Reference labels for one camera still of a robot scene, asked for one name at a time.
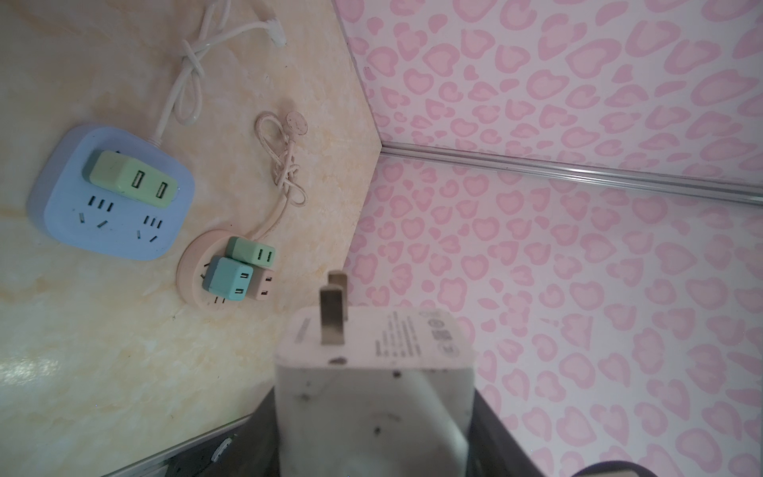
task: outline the white power cord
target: white power cord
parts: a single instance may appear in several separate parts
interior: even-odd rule
[[[214,45],[223,43],[225,40],[235,37],[238,34],[242,34],[245,31],[252,30],[254,28],[265,28],[268,31],[268,35],[273,43],[277,47],[283,47],[286,45],[286,35],[283,31],[283,27],[277,18],[272,18],[268,21],[253,21],[252,23],[241,25],[230,31],[223,32],[225,24],[228,21],[230,15],[230,0],[224,0],[223,12],[220,17],[220,22],[215,28],[215,35],[207,38],[210,25],[212,23],[212,15],[218,2],[212,3],[204,10],[204,17],[201,20],[201,28],[198,32],[198,38],[191,45],[188,41],[183,40],[181,45],[185,55],[182,59],[182,69],[172,88],[169,90],[167,100],[164,103],[164,109],[161,116],[159,116],[159,122],[156,124],[153,136],[148,140],[149,143],[156,147],[162,144],[162,135],[164,129],[167,127],[167,121],[172,111],[175,111],[175,118],[178,122],[184,126],[190,126],[194,124],[201,113],[201,78],[204,77],[204,68],[201,67],[201,58],[212,48]],[[183,114],[183,97],[185,96],[185,87],[188,84],[188,78],[191,79],[193,84],[193,109],[188,114]]]
[[[164,108],[162,109],[162,114],[159,116],[159,121],[156,124],[156,129],[154,130],[151,138],[148,140],[149,143],[156,147],[159,147],[162,144],[162,135],[164,134],[164,130],[167,127],[169,116],[173,111],[175,112],[175,119],[177,119],[178,122],[184,126],[190,126],[191,124],[194,124],[198,119],[198,116],[201,113],[202,103],[201,79],[204,78],[204,68],[201,67],[201,59],[204,58],[204,55],[207,54],[210,48],[212,48],[214,45],[223,43],[224,41],[229,40],[238,34],[242,34],[245,31],[253,30],[255,28],[265,28],[268,31],[270,39],[277,47],[283,47],[286,45],[286,35],[283,31],[281,23],[277,18],[272,18],[267,21],[253,21],[251,23],[244,24],[229,31],[223,32],[225,24],[228,21],[228,16],[230,16],[230,0],[222,1],[223,11],[220,16],[220,21],[217,23],[215,28],[214,35],[207,38],[207,34],[209,33],[209,29],[212,23],[214,9],[220,0],[209,4],[204,10],[204,17],[201,19],[201,28],[199,29],[196,41],[193,44],[190,44],[188,41],[183,40],[181,43],[183,52],[185,53],[182,58],[182,69],[178,75],[178,78],[175,80],[175,83],[172,85],[172,88],[169,90],[167,100],[165,101]],[[193,85],[194,104],[193,109],[189,113],[183,114],[183,98],[185,97],[185,87],[188,84],[189,78]],[[278,126],[278,130],[281,133],[285,145],[284,150],[280,155],[273,151],[272,147],[270,147],[270,144],[262,135],[262,124],[265,121],[271,121],[272,123],[275,123],[276,126]],[[304,120],[302,115],[296,111],[287,114],[286,122],[288,129],[284,128],[284,125],[281,123],[278,117],[275,116],[275,114],[266,112],[261,114],[254,124],[254,132],[257,136],[257,139],[259,139],[262,147],[273,160],[273,182],[275,183],[275,186],[278,187],[278,190],[281,191],[283,197],[273,208],[265,223],[250,234],[251,240],[262,239],[270,234],[270,232],[273,231],[276,226],[278,226],[278,223],[281,221],[288,205],[291,204],[295,207],[304,207],[304,205],[307,204],[307,193],[296,183],[299,165],[294,162],[295,142],[289,137],[289,133],[287,132],[291,131],[300,135],[305,134],[307,133],[307,122]],[[297,189],[299,193],[302,194],[301,201],[295,201],[292,198],[291,192],[293,189]]]

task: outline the light green charger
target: light green charger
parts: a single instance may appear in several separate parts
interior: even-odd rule
[[[178,182],[143,161],[105,150],[88,176],[91,184],[136,201],[166,208],[175,198]]]

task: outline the dark round object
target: dark round object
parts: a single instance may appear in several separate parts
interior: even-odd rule
[[[593,476],[604,472],[618,472],[623,470],[633,470],[638,477],[658,477],[646,467],[624,460],[607,460],[606,462],[599,462],[598,464],[586,467],[572,477],[584,477],[585,475]]]

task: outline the beige marble surface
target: beige marble surface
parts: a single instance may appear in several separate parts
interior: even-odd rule
[[[170,119],[163,149],[196,179],[177,241],[135,262],[62,245],[26,218],[58,140],[86,122],[148,137],[195,38],[203,0],[0,2],[0,461],[2,475],[102,475],[253,410],[285,318],[340,268],[380,143],[330,0],[233,0],[229,25],[278,16],[204,59],[204,107]],[[199,234],[247,232],[277,199],[253,120],[298,109],[299,182],[271,301],[207,315],[184,306],[175,267]]]

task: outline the silver corner molding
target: silver corner molding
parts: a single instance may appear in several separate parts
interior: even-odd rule
[[[381,154],[384,156],[450,164],[452,166],[518,172],[520,174],[583,182],[603,187],[688,195],[690,197],[763,206],[763,186],[743,184],[741,182],[693,179],[652,172],[553,163],[544,160],[522,159],[520,157],[498,156],[386,141],[381,142]]]

